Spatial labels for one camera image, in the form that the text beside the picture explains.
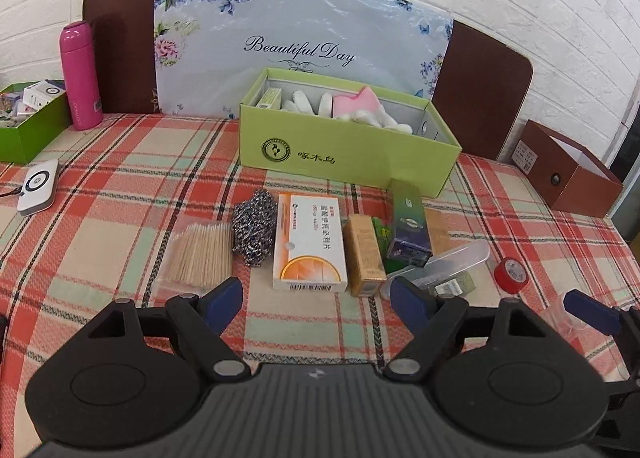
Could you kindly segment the orange white medicine box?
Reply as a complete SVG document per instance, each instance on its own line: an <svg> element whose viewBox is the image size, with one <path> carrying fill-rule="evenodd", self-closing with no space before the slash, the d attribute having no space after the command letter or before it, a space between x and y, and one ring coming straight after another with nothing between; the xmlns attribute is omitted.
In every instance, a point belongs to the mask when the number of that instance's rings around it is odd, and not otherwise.
<svg viewBox="0 0 640 458"><path fill-rule="evenodd" d="M280 194L273 288L340 293L347 285L338 200L322 195Z"/></svg>

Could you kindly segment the floral Beautiful Day pillow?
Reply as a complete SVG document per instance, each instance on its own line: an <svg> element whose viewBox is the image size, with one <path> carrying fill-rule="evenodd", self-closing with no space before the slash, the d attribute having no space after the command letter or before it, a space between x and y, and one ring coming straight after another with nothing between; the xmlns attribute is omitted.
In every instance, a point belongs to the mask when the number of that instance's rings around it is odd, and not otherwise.
<svg viewBox="0 0 640 458"><path fill-rule="evenodd" d="M454 18L411 0L153 0L158 106L235 118L263 69L432 98Z"/></svg>

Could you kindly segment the white round-dial device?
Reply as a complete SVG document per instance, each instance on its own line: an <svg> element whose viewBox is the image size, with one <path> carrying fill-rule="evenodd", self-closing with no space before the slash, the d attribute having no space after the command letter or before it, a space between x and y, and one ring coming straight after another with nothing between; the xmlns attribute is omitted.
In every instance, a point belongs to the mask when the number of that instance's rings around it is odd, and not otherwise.
<svg viewBox="0 0 640 458"><path fill-rule="evenodd" d="M58 182L58 159L51 159L32 166L26 173L17 212L29 216L51 207Z"/></svg>

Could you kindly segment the gold box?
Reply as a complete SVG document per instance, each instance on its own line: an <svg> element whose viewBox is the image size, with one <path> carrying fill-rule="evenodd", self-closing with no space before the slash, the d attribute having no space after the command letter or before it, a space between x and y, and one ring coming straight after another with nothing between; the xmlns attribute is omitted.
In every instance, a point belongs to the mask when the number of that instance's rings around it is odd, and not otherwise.
<svg viewBox="0 0 640 458"><path fill-rule="evenodd" d="M343 234L349 293L355 298L375 296L386 283L386 273L372 218L349 215Z"/></svg>
<svg viewBox="0 0 640 458"><path fill-rule="evenodd" d="M432 251L435 256L440 256L451 249L451 241L445 217L439 210L431 208L426 208L424 212Z"/></svg>

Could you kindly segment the small yellow-green box inside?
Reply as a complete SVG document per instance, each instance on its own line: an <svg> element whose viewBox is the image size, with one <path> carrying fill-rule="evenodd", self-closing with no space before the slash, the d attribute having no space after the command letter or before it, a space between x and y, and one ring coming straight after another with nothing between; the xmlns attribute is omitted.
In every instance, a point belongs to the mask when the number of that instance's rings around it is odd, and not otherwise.
<svg viewBox="0 0 640 458"><path fill-rule="evenodd" d="M280 88L267 88L258 100L256 107L280 110L282 107L282 90Z"/></svg>

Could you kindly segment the plaid bed sheet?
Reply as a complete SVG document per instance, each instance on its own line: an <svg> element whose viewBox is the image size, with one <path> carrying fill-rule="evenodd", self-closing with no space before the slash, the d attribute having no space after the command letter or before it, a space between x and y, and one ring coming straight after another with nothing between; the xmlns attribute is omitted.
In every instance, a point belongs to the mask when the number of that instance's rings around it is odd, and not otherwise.
<svg viewBox="0 0 640 458"><path fill-rule="evenodd" d="M87 132L67 130L41 154L58 159L52 206L17 213L12 189L25 169L1 169L1 311L9 319L1 365L1 452L29 454L39 443L24 391L44 361L106 304L128 298L161 304L157 282L180 220L224 221L259 187L337 198L342 215L387 218L382 190L247 169L234 121L114 114ZM526 267L524 302L548 308L579 289L621 308L639 301L639 267L608 220L547 208L514 166L462 155L427 208L445 217L451 245L484 239L496 258ZM224 340L251 363L385 364L409 333L390 304L348 294L284 293L267 267L233 267L244 287L241 313Z"/></svg>

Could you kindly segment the pink thermos bottle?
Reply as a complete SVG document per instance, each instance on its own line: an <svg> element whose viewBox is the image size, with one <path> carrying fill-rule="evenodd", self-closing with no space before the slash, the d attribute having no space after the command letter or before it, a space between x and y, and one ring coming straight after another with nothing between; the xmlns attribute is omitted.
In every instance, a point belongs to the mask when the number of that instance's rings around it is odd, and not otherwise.
<svg viewBox="0 0 640 458"><path fill-rule="evenodd" d="M65 26L58 45L73 125L78 131L92 129L102 122L103 111L88 22Z"/></svg>

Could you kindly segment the clear plastic cup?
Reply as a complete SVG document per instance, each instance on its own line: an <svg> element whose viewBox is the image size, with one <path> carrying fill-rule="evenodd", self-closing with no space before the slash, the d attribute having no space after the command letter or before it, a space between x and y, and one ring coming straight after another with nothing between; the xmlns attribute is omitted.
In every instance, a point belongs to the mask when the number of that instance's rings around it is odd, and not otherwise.
<svg viewBox="0 0 640 458"><path fill-rule="evenodd" d="M587 343L598 335L597 331L583 322L580 318L567 311L566 306L570 300L580 298L582 292L572 289L561 292L553 299L548 308L540 316L567 342Z"/></svg>

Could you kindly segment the white gloves in box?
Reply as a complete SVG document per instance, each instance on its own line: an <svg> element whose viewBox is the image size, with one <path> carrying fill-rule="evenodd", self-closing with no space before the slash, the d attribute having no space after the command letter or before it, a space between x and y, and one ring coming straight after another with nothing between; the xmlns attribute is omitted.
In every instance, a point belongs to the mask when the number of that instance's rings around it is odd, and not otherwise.
<svg viewBox="0 0 640 458"><path fill-rule="evenodd" d="M317 106L314 106L309 97L302 90L296 90L292 94L290 100L285 100L281 109L283 111L294 112L294 114L306 114L307 116L316 116L321 118L329 118L341 122L352 122L363 124L364 126L373 126L374 128L395 131L404 134L412 134L413 128L405 123L400 123L394 119L384 108L380 101L380 106L375 112L358 110L352 114L346 114L338 118L332 117L332 100L335 95L328 92L320 96Z"/></svg>

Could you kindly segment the brown wooden headboard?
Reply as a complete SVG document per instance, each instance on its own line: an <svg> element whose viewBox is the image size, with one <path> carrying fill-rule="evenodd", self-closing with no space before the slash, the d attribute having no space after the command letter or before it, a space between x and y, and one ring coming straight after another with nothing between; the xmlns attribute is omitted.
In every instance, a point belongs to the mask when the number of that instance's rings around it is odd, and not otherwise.
<svg viewBox="0 0 640 458"><path fill-rule="evenodd" d="M152 0L83 0L107 114L157 114ZM524 55L455 22L434 104L464 152L498 159L533 79Z"/></svg>

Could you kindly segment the purple green carton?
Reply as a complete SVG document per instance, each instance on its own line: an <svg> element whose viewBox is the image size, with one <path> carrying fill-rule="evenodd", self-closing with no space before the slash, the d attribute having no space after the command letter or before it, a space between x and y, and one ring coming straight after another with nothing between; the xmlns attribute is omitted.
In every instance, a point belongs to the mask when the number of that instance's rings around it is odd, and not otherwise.
<svg viewBox="0 0 640 458"><path fill-rule="evenodd" d="M433 252L419 189L405 181L391 180L388 191L393 206L388 256L422 267Z"/></svg>

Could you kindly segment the green flat box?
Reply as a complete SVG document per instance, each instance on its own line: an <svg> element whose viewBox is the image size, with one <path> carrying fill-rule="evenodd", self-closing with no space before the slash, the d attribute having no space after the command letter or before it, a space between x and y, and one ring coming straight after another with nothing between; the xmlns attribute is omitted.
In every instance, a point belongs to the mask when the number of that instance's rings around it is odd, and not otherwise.
<svg viewBox="0 0 640 458"><path fill-rule="evenodd" d="M372 225L378 241L378 250L381 253L385 273L390 274L406 267L408 265L407 262L391 259L388 256L388 248L390 248L390 243L392 242L392 230L388 225L376 216L372 218Z"/></svg>

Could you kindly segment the small olive green box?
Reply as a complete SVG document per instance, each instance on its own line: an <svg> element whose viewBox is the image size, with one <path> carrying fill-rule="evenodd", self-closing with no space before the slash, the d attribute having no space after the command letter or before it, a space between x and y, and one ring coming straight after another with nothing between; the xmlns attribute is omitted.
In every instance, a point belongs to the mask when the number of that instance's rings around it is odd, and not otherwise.
<svg viewBox="0 0 640 458"><path fill-rule="evenodd" d="M469 272L462 272L434 287L436 296L467 296L475 290L475 282Z"/></svg>

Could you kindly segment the bundle of wooden toothpicks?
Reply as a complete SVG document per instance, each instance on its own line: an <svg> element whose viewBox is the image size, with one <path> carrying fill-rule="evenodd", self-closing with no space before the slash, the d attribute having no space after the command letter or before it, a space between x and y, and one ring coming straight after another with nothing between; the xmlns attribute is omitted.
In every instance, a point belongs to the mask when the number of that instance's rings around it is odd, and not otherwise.
<svg viewBox="0 0 640 458"><path fill-rule="evenodd" d="M206 293L232 275L229 223L186 216L169 237L158 284L171 291Z"/></svg>

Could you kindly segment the steel wool scrubber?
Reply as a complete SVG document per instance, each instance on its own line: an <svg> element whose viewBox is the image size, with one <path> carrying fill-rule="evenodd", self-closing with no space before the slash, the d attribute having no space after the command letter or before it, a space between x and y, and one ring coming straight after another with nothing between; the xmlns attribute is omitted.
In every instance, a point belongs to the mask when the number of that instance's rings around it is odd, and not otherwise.
<svg viewBox="0 0 640 458"><path fill-rule="evenodd" d="M249 267L258 267L270 256L276 239L278 203L267 189L254 191L250 199L232 210L233 252Z"/></svg>

